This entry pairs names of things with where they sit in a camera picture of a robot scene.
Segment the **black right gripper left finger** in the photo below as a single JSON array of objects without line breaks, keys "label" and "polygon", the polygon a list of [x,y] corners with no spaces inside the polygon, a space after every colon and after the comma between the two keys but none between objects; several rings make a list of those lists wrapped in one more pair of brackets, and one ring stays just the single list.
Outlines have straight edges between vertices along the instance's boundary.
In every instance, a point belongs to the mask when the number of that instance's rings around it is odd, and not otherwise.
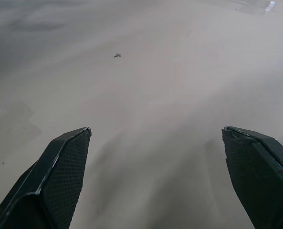
[{"label": "black right gripper left finger", "polygon": [[0,229],[69,229],[83,187],[89,127],[52,140],[0,204]]}]

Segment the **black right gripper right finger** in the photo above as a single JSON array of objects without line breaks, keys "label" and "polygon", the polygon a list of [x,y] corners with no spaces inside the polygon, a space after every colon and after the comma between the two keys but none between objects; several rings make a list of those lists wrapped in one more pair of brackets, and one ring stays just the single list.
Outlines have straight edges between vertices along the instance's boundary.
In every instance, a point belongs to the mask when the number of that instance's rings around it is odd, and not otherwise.
[{"label": "black right gripper right finger", "polygon": [[283,145],[255,131],[222,129],[232,186],[255,229],[283,229]]}]

